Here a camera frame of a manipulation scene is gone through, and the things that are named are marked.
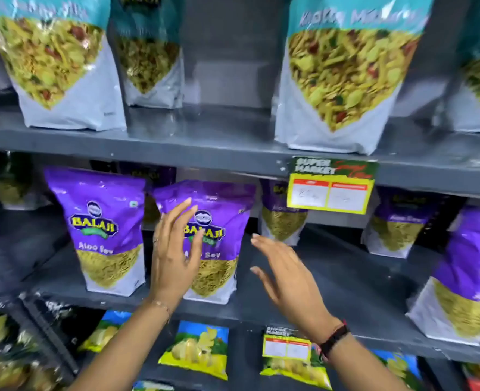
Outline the dark green snack packet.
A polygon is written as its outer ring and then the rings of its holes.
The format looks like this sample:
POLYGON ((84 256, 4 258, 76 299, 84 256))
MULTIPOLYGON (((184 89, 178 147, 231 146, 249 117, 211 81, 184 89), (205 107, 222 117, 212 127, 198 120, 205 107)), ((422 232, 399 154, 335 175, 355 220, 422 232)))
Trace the dark green snack packet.
POLYGON ((0 150, 0 203, 5 210, 37 210, 51 204, 31 154, 0 150))

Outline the yellow green shelf price label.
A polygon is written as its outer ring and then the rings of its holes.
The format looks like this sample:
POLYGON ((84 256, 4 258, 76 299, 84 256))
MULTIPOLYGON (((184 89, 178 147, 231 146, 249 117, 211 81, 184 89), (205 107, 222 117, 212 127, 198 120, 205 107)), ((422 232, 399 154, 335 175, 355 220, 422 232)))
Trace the yellow green shelf price label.
POLYGON ((378 169, 375 161, 295 156, 287 207, 364 215, 378 169))
POLYGON ((312 342, 295 329, 267 326, 262 357, 310 361, 312 342))

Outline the grey metal shelf board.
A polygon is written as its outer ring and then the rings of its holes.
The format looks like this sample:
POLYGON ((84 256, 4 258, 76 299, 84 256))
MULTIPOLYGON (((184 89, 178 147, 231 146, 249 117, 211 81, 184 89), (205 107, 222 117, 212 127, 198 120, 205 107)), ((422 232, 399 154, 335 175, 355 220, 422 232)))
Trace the grey metal shelf board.
POLYGON ((391 118, 371 156, 291 150, 273 139, 269 113, 221 106, 132 108, 126 132, 28 128, 17 95, 0 92, 0 150, 166 164, 285 177, 294 156, 379 164, 376 183, 480 198, 480 135, 391 118))
MULTIPOLYGON (((225 305, 184 300, 174 318, 233 328, 290 327, 251 271, 270 271, 267 259, 243 237, 237 290, 225 305)), ((356 231, 306 227, 297 246, 330 313, 345 320, 353 335, 370 349, 401 351, 435 359, 479 362, 480 345, 469 346, 426 337, 406 317, 407 299, 424 284, 439 259, 435 251, 415 247, 405 261, 373 256, 356 244, 356 231)), ((95 309, 132 311, 147 295, 147 285, 130 297, 88 292, 71 245, 57 252, 25 280, 27 294, 95 309)))

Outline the person's left hand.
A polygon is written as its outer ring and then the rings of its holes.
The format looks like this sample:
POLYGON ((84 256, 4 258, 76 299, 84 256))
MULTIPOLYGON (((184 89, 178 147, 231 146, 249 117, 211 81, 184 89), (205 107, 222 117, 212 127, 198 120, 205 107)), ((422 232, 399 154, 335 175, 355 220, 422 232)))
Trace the person's left hand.
POLYGON ((165 309, 169 315, 173 314, 196 278, 188 274, 186 259, 191 247, 186 254, 184 242, 185 227, 196 214, 198 206, 192 205, 189 197, 174 208, 179 210, 179 217, 173 225, 167 252, 160 252, 160 220, 153 234, 150 288, 152 301, 165 309))

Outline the person's right hand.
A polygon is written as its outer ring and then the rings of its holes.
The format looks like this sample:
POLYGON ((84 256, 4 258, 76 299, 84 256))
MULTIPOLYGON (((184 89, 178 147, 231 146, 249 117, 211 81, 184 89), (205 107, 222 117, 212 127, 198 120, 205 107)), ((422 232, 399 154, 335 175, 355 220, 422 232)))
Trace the person's right hand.
POLYGON ((312 273, 292 247, 259 234, 253 234, 250 242, 269 262, 273 274, 269 277, 279 293, 279 302, 273 303, 296 329, 319 344, 320 336, 342 325, 326 308, 312 273))

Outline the person's right forearm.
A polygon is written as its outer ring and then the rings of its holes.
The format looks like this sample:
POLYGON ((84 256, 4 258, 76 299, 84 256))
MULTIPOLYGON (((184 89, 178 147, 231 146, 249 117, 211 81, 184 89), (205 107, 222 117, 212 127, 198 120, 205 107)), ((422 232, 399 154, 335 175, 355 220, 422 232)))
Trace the person's right forearm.
MULTIPOLYGON (((317 339, 324 343, 333 332, 317 339)), ((329 354, 328 361, 336 370, 347 391, 409 391, 406 384, 349 333, 329 354)))

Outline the blue yellow chips packet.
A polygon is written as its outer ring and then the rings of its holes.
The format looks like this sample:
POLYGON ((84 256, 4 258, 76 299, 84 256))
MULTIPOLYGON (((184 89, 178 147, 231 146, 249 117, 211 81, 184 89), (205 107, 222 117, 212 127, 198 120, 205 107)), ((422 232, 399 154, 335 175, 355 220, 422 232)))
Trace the blue yellow chips packet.
POLYGON ((228 327, 180 321, 173 343, 158 364, 183 368, 227 381, 228 327))
POLYGON ((321 360, 319 354, 319 346, 312 342, 310 361, 303 362, 295 359, 262 357, 260 375, 283 375, 311 386, 332 391, 331 382, 325 364, 321 360))
POLYGON ((386 350, 372 350, 372 353, 397 377, 402 379, 406 386, 413 391, 425 391, 423 378, 419 370, 416 355, 386 350))
POLYGON ((91 335, 80 345, 78 351, 100 353, 131 316, 130 312, 107 310, 91 335))
POLYGON ((134 383, 132 391, 175 391, 175 389, 171 385, 164 383, 140 380, 134 383))

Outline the black red wristband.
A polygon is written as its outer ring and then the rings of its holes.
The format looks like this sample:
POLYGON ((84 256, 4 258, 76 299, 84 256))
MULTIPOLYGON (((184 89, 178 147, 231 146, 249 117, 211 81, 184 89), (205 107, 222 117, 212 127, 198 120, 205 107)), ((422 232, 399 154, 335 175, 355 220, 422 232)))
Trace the black red wristband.
POLYGON ((320 358, 323 362, 329 361, 329 354, 335 345, 350 333, 347 322, 342 321, 342 325, 336 328, 333 334, 322 344, 319 345, 320 358))

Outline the row of purple snack packets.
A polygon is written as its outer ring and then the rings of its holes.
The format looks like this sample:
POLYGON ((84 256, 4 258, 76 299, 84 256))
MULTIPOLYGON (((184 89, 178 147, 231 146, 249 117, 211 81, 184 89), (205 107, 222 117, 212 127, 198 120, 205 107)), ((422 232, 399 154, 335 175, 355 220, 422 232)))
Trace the row of purple snack packets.
MULTIPOLYGON (((88 292, 130 297, 146 284, 142 219, 142 178, 81 169, 48 168, 45 179, 63 208, 74 255, 88 292)), ((175 199, 192 197, 197 215, 211 216, 203 226, 202 270, 183 301, 225 305, 237 290, 237 268, 254 202, 255 186, 234 182, 186 180, 167 186, 175 199)))

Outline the person's left forearm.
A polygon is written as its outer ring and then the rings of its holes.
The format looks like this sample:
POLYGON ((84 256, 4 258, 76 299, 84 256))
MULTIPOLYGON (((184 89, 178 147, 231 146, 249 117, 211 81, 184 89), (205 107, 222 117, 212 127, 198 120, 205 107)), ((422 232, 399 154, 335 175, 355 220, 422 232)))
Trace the person's left forearm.
POLYGON ((171 315, 143 302, 67 391, 130 391, 171 315))

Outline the teal white snack packet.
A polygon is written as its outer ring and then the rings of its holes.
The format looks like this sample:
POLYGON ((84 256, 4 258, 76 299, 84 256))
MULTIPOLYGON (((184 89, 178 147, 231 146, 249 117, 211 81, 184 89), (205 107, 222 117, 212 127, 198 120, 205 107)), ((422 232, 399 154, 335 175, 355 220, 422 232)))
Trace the teal white snack packet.
POLYGON ((113 41, 128 106, 179 109, 186 0, 112 0, 113 41))
POLYGON ((371 155, 434 0, 290 0, 275 140, 371 155))
POLYGON ((480 0, 471 0, 457 46, 458 70, 443 99, 444 124, 480 133, 480 0))
POLYGON ((25 126, 126 131, 112 0, 0 0, 0 55, 25 126))

